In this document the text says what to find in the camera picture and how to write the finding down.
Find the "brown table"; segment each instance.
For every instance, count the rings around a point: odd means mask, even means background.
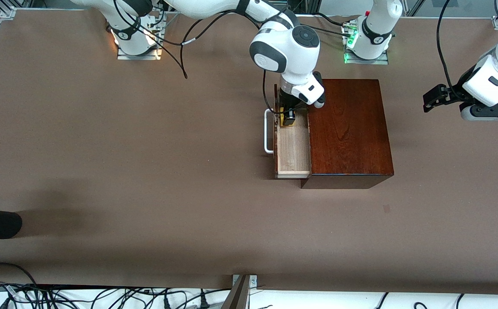
[[[247,20],[186,46],[188,80],[168,55],[116,60],[103,25],[94,10],[21,10],[0,28],[0,209],[30,227],[0,240],[0,261],[41,283],[211,287],[249,272],[267,288],[498,293],[498,122],[422,112],[445,81],[436,20],[400,20],[388,66],[345,65],[320,33],[324,78],[380,81],[395,176],[370,190],[273,179]],[[443,29],[454,79],[498,41],[486,19]]]

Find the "metal support leg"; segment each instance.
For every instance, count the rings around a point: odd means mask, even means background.
[[[247,309],[249,300],[249,289],[251,288],[251,276],[241,275],[235,281],[234,287],[228,293],[228,297],[220,309]]]

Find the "white cable tie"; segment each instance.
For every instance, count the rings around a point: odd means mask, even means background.
[[[193,41],[195,41],[196,38],[194,37],[193,39],[191,39],[190,41],[186,41],[186,42],[183,42],[182,45],[186,45],[186,44],[190,44],[192,43]]]

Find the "white handle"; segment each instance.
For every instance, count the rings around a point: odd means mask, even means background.
[[[274,153],[274,150],[268,149],[268,113],[271,113],[270,109],[264,111],[264,151],[266,153]]]

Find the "wooden box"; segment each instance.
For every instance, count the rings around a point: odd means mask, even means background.
[[[326,102],[274,123],[277,178],[302,188],[371,188],[394,175],[378,80],[324,79]]]

